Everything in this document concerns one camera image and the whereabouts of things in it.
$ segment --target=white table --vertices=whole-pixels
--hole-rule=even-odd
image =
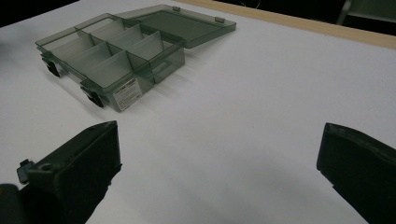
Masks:
[[[41,61],[38,39],[157,4],[236,21],[122,113]],[[326,122],[396,147],[396,51],[173,1],[80,0],[0,28],[0,180],[116,120],[122,169],[88,223],[365,223],[316,169]]]

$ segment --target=black plastic object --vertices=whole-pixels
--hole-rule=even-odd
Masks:
[[[42,60],[44,61],[44,63],[46,64],[47,68],[49,69],[49,71],[50,71],[53,75],[55,75],[56,77],[60,77],[60,76],[61,76],[61,75],[59,74],[59,72],[58,72],[58,69],[56,69],[55,63],[53,63],[53,62],[51,62],[51,61],[49,61],[49,60],[47,60],[47,59],[45,59],[45,58],[42,58]]]
[[[326,123],[318,170],[370,224],[396,223],[396,150],[373,137]]]
[[[85,92],[85,94],[88,96],[88,99],[90,99],[90,101],[92,101],[94,104],[96,104],[99,107],[105,107],[98,93],[96,93],[95,91],[88,90],[88,88],[86,88],[85,86],[81,86],[80,88]]]
[[[117,128],[110,121],[82,131],[27,169],[29,184],[19,191],[0,185],[0,223],[85,223],[120,171]]]
[[[29,160],[24,160],[20,163],[21,167],[17,169],[17,174],[21,184],[27,184],[27,170],[32,168],[33,165],[35,165],[35,163]]]

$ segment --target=transparent box lid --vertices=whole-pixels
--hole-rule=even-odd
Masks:
[[[141,26],[180,36],[186,49],[192,49],[205,42],[235,30],[236,22],[220,17],[188,11],[180,7],[158,5],[116,14]]]

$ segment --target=label sticker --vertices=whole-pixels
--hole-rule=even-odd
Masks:
[[[124,110],[142,96],[142,91],[136,78],[133,78],[116,90],[113,96],[120,110]]]

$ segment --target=clear plastic container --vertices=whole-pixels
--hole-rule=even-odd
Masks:
[[[64,71],[88,98],[118,112],[185,62],[193,48],[235,30],[236,23],[158,5],[102,14],[36,42],[48,69]]]

